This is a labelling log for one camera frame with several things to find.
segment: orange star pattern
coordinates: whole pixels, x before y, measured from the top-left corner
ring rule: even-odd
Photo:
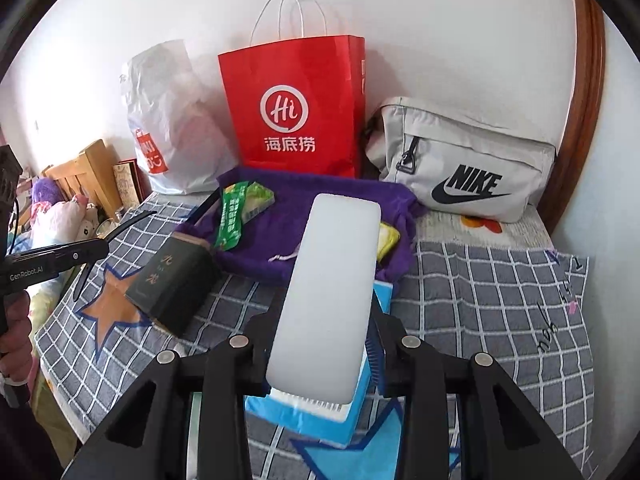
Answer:
[[[137,272],[121,278],[109,266],[104,268],[104,282],[98,295],[78,314],[95,322],[95,360],[115,326],[149,326],[151,322],[125,297]]]

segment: green packet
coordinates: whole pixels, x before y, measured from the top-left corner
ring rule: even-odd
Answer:
[[[222,193],[222,218],[216,239],[216,247],[223,251],[233,249],[242,235],[242,209],[248,182],[238,182],[226,187]]]
[[[215,247],[233,249],[242,236],[242,225],[257,217],[275,202],[271,189],[258,184],[238,182],[225,188],[222,194],[222,218]]]
[[[276,202],[273,191],[257,182],[246,189],[246,198],[242,208],[242,223],[257,217],[261,212]]]

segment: plaid bedsheet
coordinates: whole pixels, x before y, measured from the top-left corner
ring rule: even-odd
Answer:
[[[116,327],[96,359],[94,322],[75,311],[100,291],[105,264],[120,275],[144,266],[191,207],[155,199],[140,209],[158,214],[114,240],[110,256],[92,270],[78,303],[69,291],[36,336],[47,375],[89,432],[158,352],[206,351],[241,333],[251,316],[267,309],[274,294],[273,287],[226,275],[184,338],[155,325]],[[548,250],[419,242],[412,269],[399,283],[391,307],[409,334],[441,352],[467,358],[481,350],[494,355],[587,478],[595,469],[589,447],[593,364],[580,313],[588,265],[585,258]],[[577,305],[570,306],[574,297]],[[367,432],[386,402],[373,387],[369,389],[354,440]],[[291,432],[251,415],[247,426],[255,479],[314,480],[289,443]],[[458,420],[453,397],[449,426],[455,446]],[[454,478],[458,475],[459,470],[453,473]]]

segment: wooden headboard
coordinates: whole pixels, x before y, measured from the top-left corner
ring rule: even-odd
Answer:
[[[122,207],[122,200],[113,175],[113,160],[103,140],[87,146],[76,158],[49,166],[42,175],[54,180],[67,200],[76,193],[89,197],[90,202],[101,206],[108,218]]]
[[[605,71],[604,14],[595,0],[575,1],[574,95],[538,213],[552,234],[571,200],[587,160],[600,114]]]

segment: purple drawstring bag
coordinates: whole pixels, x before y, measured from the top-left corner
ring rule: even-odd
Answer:
[[[411,244],[415,237],[415,218],[427,209],[402,184],[357,180],[337,176],[258,170],[239,166],[222,174],[220,190],[236,182],[258,182],[271,189],[275,203],[242,226],[238,245],[229,251],[216,251],[216,262],[226,272],[241,274],[258,282],[287,285],[291,279],[295,258],[287,261],[268,260],[278,254],[296,251],[302,240],[311,206],[320,193],[329,193],[378,202],[382,221],[395,227],[400,240],[378,264],[376,279],[395,283],[409,270]],[[216,241],[220,211],[207,214],[197,224],[190,221],[178,226],[178,231]]]

